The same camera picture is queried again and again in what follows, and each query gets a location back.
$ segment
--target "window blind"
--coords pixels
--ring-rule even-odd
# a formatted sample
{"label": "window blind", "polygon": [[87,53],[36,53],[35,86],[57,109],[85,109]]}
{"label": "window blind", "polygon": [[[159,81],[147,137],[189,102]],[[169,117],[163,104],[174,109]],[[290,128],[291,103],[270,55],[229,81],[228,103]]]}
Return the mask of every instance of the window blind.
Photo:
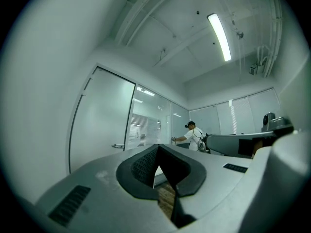
{"label": "window blind", "polygon": [[210,106],[204,109],[191,111],[191,121],[196,123],[196,126],[207,134],[220,134],[218,114],[216,106]]}
{"label": "window blind", "polygon": [[161,142],[161,120],[133,113],[127,149]]}

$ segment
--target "wooden floor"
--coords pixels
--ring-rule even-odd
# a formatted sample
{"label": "wooden floor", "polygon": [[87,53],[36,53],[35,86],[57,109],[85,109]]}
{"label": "wooden floor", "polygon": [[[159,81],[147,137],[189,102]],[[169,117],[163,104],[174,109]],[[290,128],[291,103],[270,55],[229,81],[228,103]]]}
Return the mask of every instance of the wooden floor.
{"label": "wooden floor", "polygon": [[160,208],[165,213],[165,215],[171,219],[174,207],[175,191],[168,182],[156,186],[155,190],[158,191],[160,196]]}

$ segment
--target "gray device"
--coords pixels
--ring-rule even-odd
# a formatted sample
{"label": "gray device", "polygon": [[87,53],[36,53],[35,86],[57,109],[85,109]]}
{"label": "gray device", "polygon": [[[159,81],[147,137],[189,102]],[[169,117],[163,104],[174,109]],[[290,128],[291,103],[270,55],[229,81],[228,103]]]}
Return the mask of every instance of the gray device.
{"label": "gray device", "polygon": [[[253,160],[163,144],[127,150],[85,164],[30,209],[50,232],[261,232],[310,176],[309,135],[282,137]],[[176,191],[171,219],[153,190],[158,165]]]}
{"label": "gray device", "polygon": [[227,156],[251,158],[252,148],[257,139],[267,140],[271,144],[294,130],[288,119],[276,118],[275,114],[271,112],[263,117],[262,124],[261,133],[209,135],[206,142],[207,147]]}

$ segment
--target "man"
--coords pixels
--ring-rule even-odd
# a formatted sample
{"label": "man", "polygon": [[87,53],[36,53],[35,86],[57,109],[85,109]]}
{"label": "man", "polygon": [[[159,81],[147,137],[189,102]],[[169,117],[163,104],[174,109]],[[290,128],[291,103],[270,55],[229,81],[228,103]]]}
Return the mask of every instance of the man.
{"label": "man", "polygon": [[186,141],[190,139],[190,144],[189,144],[189,149],[193,151],[205,151],[205,144],[201,140],[203,138],[203,131],[200,130],[195,126],[194,122],[189,122],[187,125],[185,125],[185,128],[188,128],[189,131],[184,135],[179,138],[173,137],[172,140],[174,142],[181,142],[181,141]]}

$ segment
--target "black slot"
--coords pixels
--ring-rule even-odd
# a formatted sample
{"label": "black slot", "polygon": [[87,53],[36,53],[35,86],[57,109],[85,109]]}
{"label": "black slot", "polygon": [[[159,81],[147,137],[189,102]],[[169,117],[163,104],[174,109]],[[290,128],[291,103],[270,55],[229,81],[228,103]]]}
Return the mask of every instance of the black slot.
{"label": "black slot", "polygon": [[247,171],[246,167],[237,166],[237,165],[233,165],[233,164],[229,164],[229,163],[224,165],[224,168],[227,168],[227,169],[230,169],[230,170],[233,170],[233,171],[237,171],[237,172],[240,172],[240,173],[246,173],[246,171]]}
{"label": "black slot", "polygon": [[85,186],[76,186],[49,214],[49,218],[66,227],[90,190]]}

